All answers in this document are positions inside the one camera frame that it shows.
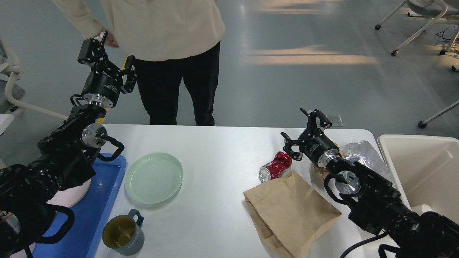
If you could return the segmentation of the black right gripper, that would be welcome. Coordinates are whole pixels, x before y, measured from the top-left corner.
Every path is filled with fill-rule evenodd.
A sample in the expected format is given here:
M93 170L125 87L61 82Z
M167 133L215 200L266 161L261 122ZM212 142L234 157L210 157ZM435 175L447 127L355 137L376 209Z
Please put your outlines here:
M301 161L305 154L315 166L324 168L331 160L340 157L337 145L323 133L332 126L332 122L318 109L306 111L300 108L300 111L308 118L307 127L299 139L291 139L281 132L285 144L283 151L295 161ZM294 146L299 147L298 152L293 150Z

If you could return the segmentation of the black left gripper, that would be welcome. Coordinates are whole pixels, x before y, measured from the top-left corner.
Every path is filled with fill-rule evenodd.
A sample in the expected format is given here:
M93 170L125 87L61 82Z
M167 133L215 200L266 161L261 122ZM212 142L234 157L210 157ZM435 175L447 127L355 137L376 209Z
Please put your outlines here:
M82 98L90 104L102 108L114 108L121 93L127 94L136 86L137 75L134 71L134 55L126 57L122 69L108 60L103 60L108 31L82 42L78 55L78 63L91 67L82 90Z

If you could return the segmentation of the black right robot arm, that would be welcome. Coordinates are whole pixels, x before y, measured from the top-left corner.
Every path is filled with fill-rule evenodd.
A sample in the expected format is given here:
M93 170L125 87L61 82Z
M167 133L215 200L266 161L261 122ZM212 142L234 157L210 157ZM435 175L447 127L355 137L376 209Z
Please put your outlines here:
M285 139L283 148L293 160L306 155L317 168L325 168L328 175L323 186L337 203L349 207L349 219L372 238L358 242L341 255L346 257L362 245L389 236L397 246L381 244L381 258L387 252L397 258L457 258L459 251L458 225L436 212L418 215L407 208L401 193L392 182L358 161L344 159L339 147L323 132L332 126L320 110L301 112L308 118L307 127L298 139Z

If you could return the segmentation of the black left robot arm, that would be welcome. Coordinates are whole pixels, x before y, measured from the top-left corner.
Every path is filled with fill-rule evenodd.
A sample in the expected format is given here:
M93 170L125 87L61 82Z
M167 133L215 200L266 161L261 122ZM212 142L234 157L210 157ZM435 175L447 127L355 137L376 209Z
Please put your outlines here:
M78 62L90 67L82 93L86 104L73 104L63 124L38 143L40 156L29 165L15 164L1 169L1 257L25 251L30 245L58 243L71 230L74 212L50 204L58 191L83 185L95 176L93 163L113 161L124 145L110 137L97 123L116 106L120 93L131 93L137 82L134 56L121 69L105 52L108 31L82 43Z

